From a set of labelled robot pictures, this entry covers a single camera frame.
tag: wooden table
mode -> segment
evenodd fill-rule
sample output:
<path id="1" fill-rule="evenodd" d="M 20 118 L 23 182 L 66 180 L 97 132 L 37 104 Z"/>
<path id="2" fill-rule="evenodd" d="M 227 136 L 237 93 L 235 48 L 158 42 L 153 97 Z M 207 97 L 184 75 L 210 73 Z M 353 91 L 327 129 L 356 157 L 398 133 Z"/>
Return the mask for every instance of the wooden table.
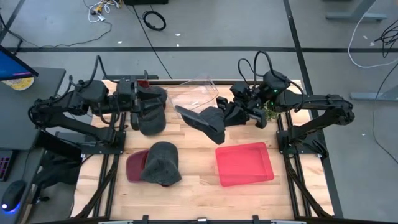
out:
<path id="1" fill-rule="evenodd" d="M 104 82 L 112 93 L 116 84 Z M 217 86 L 219 96 L 232 100 L 229 88 L 226 85 Z M 293 218 L 284 160 L 276 141 L 276 121 L 269 122 L 264 129 L 255 127 L 254 121 L 245 126 L 227 127 L 225 143 L 220 145 L 265 142 L 275 179 L 257 184 L 222 187 L 215 157 L 215 149 L 220 146 L 204 133 L 186 125 L 178 118 L 169 101 L 167 104 L 166 129 L 157 136 L 144 136 L 139 131 L 133 131 L 129 120 L 126 121 L 129 127 L 126 130 L 125 151 L 119 160 L 111 219 L 140 220 L 143 215 L 149 215 L 151 220 L 194 220 L 198 217 L 210 220 L 250 220 L 253 215 L 259 215 L 260 219 Z M 301 125 L 309 121 L 310 117 L 308 111 L 302 110 L 292 112 L 292 119 L 294 124 Z M 96 116 L 92 124 L 105 126 Z M 182 180 L 168 188 L 145 182 L 129 183 L 126 178 L 126 159 L 159 141 L 171 142 L 178 148 Z M 102 155 L 95 155 L 82 166 L 72 216 L 82 210 L 96 191 L 102 158 Z M 328 213 L 333 214 L 320 159 L 315 154 L 302 154 L 300 158 L 308 190 Z M 300 214 L 303 215 L 303 203 L 297 187 L 296 192 Z M 106 193 L 103 195 L 100 214 L 104 214 L 105 201 Z"/>

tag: transparent plastic lid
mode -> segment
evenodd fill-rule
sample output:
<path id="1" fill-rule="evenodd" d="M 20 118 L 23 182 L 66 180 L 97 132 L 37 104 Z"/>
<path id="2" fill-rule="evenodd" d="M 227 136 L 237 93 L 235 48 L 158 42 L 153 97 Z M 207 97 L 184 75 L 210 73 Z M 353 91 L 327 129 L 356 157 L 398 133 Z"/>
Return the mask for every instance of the transparent plastic lid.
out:
<path id="1" fill-rule="evenodd" d="M 217 87 L 209 76 L 201 75 L 178 86 L 168 87 L 167 98 L 175 110 L 181 106 L 196 113 L 214 106 L 218 96 Z"/>

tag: keyboard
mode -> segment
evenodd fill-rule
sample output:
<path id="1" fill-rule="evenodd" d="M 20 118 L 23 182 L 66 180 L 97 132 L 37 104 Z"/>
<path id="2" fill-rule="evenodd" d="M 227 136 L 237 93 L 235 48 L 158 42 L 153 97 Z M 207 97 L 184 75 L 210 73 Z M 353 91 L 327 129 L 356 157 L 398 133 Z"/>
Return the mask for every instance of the keyboard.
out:
<path id="1" fill-rule="evenodd" d="M 0 151 L 0 182 L 7 180 L 15 155 L 14 151 Z"/>

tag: computer mouse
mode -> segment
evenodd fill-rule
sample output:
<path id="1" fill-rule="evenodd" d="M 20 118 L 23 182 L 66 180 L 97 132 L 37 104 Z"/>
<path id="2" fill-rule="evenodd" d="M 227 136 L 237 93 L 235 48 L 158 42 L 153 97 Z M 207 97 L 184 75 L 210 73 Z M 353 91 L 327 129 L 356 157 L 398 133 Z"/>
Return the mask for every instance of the computer mouse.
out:
<path id="1" fill-rule="evenodd" d="M 7 212 L 15 209 L 24 194 L 25 187 L 26 183 L 23 180 L 11 183 L 2 196 L 1 208 Z"/>

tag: monitor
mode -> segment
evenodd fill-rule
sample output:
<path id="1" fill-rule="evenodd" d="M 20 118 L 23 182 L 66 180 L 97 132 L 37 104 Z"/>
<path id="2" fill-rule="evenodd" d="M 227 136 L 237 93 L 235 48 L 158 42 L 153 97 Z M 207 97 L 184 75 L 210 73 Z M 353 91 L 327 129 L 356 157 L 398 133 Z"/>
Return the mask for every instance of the monitor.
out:
<path id="1" fill-rule="evenodd" d="M 38 73 L 0 45 L 0 81 L 36 77 Z"/>

